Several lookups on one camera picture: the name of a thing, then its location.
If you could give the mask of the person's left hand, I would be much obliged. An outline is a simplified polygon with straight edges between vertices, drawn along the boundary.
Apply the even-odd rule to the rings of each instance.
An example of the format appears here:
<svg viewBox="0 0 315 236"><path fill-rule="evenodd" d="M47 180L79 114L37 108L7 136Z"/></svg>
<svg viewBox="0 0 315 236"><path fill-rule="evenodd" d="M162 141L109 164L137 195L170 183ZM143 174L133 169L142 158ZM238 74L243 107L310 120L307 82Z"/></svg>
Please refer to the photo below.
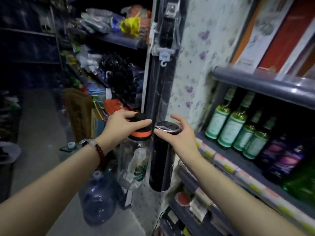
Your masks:
<svg viewBox="0 0 315 236"><path fill-rule="evenodd" d="M136 112L121 109L108 117L104 131L96 139L104 154L116 148L118 144L129 136L124 134L124 126L128 122L127 119L133 118L135 115Z"/></svg>

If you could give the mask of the person's right hand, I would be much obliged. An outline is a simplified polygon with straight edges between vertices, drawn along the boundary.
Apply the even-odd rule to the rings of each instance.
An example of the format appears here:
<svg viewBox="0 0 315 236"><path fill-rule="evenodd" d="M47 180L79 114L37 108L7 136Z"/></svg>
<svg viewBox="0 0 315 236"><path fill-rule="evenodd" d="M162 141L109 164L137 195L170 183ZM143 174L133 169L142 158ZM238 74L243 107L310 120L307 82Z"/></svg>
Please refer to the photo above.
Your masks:
<svg viewBox="0 0 315 236"><path fill-rule="evenodd" d="M181 132L174 135L173 149L183 163L192 168L193 164L201 158L195 142L195 133L187 120L179 115L171 114L171 118L179 122Z"/></svg>

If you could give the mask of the black tumbler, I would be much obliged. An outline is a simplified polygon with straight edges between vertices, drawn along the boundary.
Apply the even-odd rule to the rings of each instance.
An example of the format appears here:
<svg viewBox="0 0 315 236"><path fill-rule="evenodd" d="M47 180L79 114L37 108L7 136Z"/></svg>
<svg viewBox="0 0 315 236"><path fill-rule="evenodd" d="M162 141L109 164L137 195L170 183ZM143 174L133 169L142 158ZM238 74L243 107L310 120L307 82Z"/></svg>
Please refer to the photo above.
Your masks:
<svg viewBox="0 0 315 236"><path fill-rule="evenodd" d="M156 192L165 192L171 185L175 151L170 143L153 135L153 152L149 185Z"/></svg>

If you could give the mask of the clear bottle with orange-black cap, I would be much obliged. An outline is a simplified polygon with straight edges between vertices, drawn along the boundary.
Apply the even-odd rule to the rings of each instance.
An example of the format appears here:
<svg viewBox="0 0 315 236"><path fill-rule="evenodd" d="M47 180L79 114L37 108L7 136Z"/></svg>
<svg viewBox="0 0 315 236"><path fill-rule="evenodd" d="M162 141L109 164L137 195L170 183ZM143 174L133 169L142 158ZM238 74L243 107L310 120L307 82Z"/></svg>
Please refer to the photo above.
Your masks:
<svg viewBox="0 0 315 236"><path fill-rule="evenodd" d="M134 190L143 183L151 148L152 123L134 131L120 144L116 179L124 190Z"/></svg>

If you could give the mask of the black paper roll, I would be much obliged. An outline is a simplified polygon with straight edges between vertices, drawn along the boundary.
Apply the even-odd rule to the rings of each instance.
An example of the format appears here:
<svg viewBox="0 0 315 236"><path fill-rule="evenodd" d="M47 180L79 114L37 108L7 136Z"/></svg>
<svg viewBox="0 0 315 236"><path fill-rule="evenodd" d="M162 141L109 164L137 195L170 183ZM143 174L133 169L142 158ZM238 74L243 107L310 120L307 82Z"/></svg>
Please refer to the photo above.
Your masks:
<svg viewBox="0 0 315 236"><path fill-rule="evenodd" d="M151 57L144 113L152 124L165 121L175 78L177 57L171 57L165 67L160 65L158 56Z"/></svg>

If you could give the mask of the pile of black goods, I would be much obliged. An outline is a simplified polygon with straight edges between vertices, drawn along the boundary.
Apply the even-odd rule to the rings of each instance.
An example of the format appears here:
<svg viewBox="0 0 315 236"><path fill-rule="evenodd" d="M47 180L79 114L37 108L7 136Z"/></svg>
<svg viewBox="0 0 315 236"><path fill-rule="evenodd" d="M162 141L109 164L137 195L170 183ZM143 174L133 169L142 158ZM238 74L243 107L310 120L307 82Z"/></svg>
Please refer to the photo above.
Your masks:
<svg viewBox="0 0 315 236"><path fill-rule="evenodd" d="M140 110L142 103L144 69L132 63L129 58L115 52L101 55L99 76L110 88L112 96L132 110Z"/></svg>

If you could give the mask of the green bottle with white label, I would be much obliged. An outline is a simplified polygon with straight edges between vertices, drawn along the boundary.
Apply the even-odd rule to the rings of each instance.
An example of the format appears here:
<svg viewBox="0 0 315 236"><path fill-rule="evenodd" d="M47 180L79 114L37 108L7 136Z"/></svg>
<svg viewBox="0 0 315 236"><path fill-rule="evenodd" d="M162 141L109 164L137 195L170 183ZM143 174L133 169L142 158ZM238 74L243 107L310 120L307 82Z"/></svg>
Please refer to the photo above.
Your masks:
<svg viewBox="0 0 315 236"><path fill-rule="evenodd" d="M221 134L217 140L218 144L224 148L230 148L239 134L242 126L247 120L247 111L256 93L248 91L238 108L231 113Z"/></svg>
<svg viewBox="0 0 315 236"><path fill-rule="evenodd" d="M241 128L237 138L233 143L233 148L237 151L243 151L249 139L256 131L256 126L262 116L263 109L259 109L252 118L247 121Z"/></svg>
<svg viewBox="0 0 315 236"><path fill-rule="evenodd" d="M248 143L246 144L245 148L242 151L244 157L254 160L259 152L263 149L266 143L270 139L270 132L272 131L275 123L277 121L277 117L273 116L270 117L266 123L262 126L260 130L257 130Z"/></svg>
<svg viewBox="0 0 315 236"><path fill-rule="evenodd" d="M207 129L205 131L205 135L209 139L217 139L218 135L228 118L228 116L231 113L231 102L233 100L233 97L235 95L237 87L231 86L221 104L219 104L212 115L212 118L207 126Z"/></svg>

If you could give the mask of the red round packaged item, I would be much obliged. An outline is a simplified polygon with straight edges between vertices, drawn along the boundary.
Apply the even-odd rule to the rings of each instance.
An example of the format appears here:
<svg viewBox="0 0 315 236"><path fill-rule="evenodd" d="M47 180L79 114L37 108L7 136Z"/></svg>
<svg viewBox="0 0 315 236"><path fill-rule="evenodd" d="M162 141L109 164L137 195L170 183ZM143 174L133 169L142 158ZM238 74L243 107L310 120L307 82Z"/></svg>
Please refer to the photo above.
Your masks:
<svg viewBox="0 0 315 236"><path fill-rule="evenodd" d="M187 207L190 205L191 198L189 195L187 195L184 191L178 192L175 195L175 200L176 202L182 206L182 207Z"/></svg>

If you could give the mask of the large blue water jug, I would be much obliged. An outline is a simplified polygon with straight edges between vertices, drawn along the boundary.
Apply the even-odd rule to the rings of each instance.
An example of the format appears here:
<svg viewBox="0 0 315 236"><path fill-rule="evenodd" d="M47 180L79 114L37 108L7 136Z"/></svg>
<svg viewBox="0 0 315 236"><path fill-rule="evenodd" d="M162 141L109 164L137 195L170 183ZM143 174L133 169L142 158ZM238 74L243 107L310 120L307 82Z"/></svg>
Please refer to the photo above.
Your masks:
<svg viewBox="0 0 315 236"><path fill-rule="evenodd" d="M78 192L83 217L89 226L107 222L116 210L117 196L111 173L94 171Z"/></svg>

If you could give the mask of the floral covered shelf side panel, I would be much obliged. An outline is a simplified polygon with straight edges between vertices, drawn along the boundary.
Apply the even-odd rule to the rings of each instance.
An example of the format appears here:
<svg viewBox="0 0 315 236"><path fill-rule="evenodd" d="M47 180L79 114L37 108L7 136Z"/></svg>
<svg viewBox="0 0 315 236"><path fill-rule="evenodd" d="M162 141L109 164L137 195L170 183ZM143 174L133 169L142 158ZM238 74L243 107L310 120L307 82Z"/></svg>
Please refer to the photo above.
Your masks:
<svg viewBox="0 0 315 236"><path fill-rule="evenodd" d="M230 63L257 0L189 0L166 120L180 115L195 132L206 124L216 83L211 71Z"/></svg>

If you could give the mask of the grey goods shelf rack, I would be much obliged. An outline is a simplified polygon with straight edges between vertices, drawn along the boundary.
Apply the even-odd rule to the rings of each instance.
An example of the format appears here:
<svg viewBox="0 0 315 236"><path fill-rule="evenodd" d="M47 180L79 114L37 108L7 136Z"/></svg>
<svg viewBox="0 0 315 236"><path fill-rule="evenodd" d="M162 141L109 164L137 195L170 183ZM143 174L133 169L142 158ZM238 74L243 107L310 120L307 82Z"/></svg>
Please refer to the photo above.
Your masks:
<svg viewBox="0 0 315 236"><path fill-rule="evenodd" d="M82 81L91 79L106 88L106 98L115 99L112 92L99 76L99 62L101 55L107 52L115 52L122 57L129 58L130 61L144 69L144 83L142 93L142 103L140 110L133 110L144 113L146 98L146 88L151 61L149 32L155 13L156 0L51 0L54 8L52 15L62 20L62 27L58 31L65 35L72 47L72 56L75 58L74 64L69 64L76 74L80 74ZM140 19L140 36L134 38L130 35L120 33L90 34L76 22L76 18L81 17L81 13L87 8L105 9L123 16L120 10L123 7L141 5L151 10L151 19Z"/></svg>

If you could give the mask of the black item in clear hanging pack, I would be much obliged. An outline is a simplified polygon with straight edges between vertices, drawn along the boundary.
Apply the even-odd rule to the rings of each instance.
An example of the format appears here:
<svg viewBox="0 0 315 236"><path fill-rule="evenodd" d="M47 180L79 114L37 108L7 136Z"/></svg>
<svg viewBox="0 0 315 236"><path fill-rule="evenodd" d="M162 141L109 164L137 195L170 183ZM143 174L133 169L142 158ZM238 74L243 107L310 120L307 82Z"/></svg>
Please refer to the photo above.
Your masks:
<svg viewBox="0 0 315 236"><path fill-rule="evenodd" d="M181 0L157 0L149 39L150 53L158 56L160 66L166 67L180 46L179 27Z"/></svg>

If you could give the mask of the pile of grey packaged goods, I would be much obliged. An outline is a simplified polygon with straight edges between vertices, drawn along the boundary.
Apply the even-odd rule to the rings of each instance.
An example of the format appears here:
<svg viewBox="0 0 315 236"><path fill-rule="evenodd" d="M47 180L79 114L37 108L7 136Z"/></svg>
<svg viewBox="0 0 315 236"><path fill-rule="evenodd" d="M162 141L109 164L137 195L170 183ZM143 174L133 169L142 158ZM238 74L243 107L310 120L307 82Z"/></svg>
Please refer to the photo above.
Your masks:
<svg viewBox="0 0 315 236"><path fill-rule="evenodd" d="M87 8L76 18L76 22L90 34L120 33L120 23L125 18L119 14L105 9Z"/></svg>

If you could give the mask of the grey metal shelf rack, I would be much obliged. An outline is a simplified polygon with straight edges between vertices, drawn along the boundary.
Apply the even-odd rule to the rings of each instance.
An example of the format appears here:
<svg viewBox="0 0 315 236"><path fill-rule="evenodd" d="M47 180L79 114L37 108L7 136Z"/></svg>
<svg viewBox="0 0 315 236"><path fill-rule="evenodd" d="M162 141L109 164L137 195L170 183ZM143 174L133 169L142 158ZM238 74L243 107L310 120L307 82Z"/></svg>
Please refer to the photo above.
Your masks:
<svg viewBox="0 0 315 236"><path fill-rule="evenodd" d="M228 87L238 88L232 100L231 109L241 103L246 91L256 94L254 106L250 106L248 116L263 107L258 130L269 117L277 116L275 128L270 136L275 137L287 131L287 135L297 133L315 133L315 80L285 75L278 80L276 74L256 70L253 74L231 67L215 67L212 78L219 82L219 93L215 104L223 100ZM219 146L215 140L205 135L206 128L197 132L197 147L206 159L218 167L234 183L243 187L248 194L254 195L278 214L292 222L309 236L315 236L315 209L303 200L295 199L278 184L263 176L263 170L246 159L233 147Z"/></svg>

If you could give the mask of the red flat box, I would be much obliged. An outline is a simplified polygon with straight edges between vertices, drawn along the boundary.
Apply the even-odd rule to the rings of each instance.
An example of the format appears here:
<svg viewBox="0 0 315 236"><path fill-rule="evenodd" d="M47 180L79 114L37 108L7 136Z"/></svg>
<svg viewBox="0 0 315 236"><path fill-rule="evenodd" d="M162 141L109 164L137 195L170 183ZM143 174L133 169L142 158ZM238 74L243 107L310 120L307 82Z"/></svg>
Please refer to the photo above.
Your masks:
<svg viewBox="0 0 315 236"><path fill-rule="evenodd" d="M315 0L295 0L258 65L279 72L315 17Z"/></svg>

